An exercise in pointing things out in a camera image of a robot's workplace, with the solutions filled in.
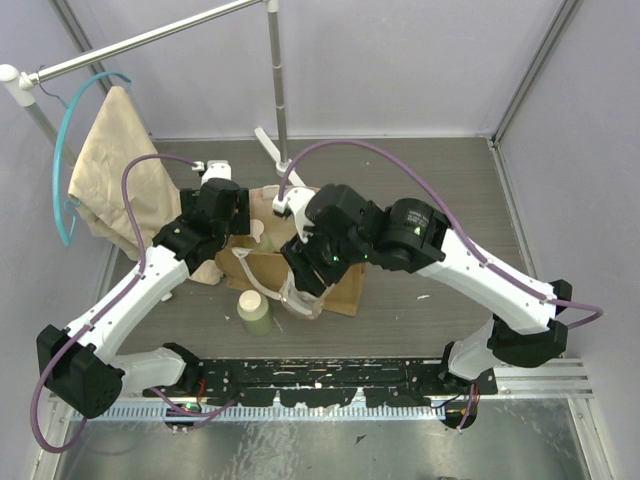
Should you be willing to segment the burlap canvas tote bag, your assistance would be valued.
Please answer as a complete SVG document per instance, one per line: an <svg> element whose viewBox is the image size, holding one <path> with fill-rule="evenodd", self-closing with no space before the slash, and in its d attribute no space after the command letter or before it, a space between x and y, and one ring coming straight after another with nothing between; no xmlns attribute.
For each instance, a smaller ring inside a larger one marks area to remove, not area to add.
<svg viewBox="0 0 640 480"><path fill-rule="evenodd" d="M231 237L215 257L227 286L256 290L300 318L316 319L324 311L355 316L366 266L342 262L326 239L302 242L294 217L273 211L278 190L270 185L248 192L250 233Z"/></svg>

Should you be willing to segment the green bottle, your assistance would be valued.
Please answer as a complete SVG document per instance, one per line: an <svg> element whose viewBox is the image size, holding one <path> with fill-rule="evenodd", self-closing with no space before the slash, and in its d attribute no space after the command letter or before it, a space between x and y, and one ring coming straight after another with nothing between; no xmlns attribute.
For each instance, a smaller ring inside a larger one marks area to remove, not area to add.
<svg viewBox="0 0 640 480"><path fill-rule="evenodd" d="M241 293L237 302L237 313L252 335L264 336L274 328L269 301L256 290Z"/></svg>

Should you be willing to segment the clear amber liquid bottle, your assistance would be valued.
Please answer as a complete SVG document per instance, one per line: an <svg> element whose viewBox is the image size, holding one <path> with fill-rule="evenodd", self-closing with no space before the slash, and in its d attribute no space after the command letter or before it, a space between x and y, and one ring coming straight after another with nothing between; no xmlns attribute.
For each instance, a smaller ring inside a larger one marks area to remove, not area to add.
<svg viewBox="0 0 640 480"><path fill-rule="evenodd" d="M322 312L323 299L299 291L292 277L286 279L279 294L283 306L299 318L314 320Z"/></svg>

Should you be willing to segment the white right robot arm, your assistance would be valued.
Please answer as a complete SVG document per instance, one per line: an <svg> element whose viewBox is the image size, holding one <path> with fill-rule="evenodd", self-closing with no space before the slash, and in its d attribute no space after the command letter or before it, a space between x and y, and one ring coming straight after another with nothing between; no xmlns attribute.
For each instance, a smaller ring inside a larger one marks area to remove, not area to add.
<svg viewBox="0 0 640 480"><path fill-rule="evenodd" d="M539 282L465 245L451 221L421 200L403 198L382 209L347 185L328 184L292 187L272 209L295 225L281 248L288 272L280 297L302 318L317 318L347 271L365 263L431 278L491 312L478 331L446 346L438 379L449 393L462 393L499 363L536 368L566 350L558 303L570 299L571 285Z"/></svg>

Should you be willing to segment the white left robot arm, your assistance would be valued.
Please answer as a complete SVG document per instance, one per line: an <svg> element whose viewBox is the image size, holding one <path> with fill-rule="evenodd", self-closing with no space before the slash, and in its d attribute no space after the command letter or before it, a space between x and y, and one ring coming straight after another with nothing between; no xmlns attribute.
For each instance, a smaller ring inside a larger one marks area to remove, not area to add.
<svg viewBox="0 0 640 480"><path fill-rule="evenodd" d="M88 419L152 387L178 396L201 388L199 358L175 343L118 352L167 293L214 260L230 237L250 231L249 192L232 181L230 165L214 160L194 168L202 175L200 188L181 191L180 215L161 228L143 261L84 315L63 329L49 325L36 339L45 386Z"/></svg>

